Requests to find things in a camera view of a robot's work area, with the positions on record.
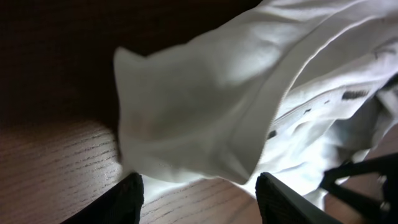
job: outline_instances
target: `white garment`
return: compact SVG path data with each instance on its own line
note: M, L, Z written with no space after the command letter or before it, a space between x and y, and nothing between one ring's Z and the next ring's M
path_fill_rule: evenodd
M323 171L365 149L335 121L398 71L397 13L395 0L264 1L146 58L117 49L124 173L144 176L150 201L216 177L254 195L270 172L321 207Z

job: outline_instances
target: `dark wooden surface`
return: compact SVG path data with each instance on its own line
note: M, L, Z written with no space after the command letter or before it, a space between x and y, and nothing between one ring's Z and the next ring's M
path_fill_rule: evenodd
M117 46L147 55L259 1L1 1L0 223L60 223L115 184ZM256 201L222 180L142 209L142 223L260 222Z

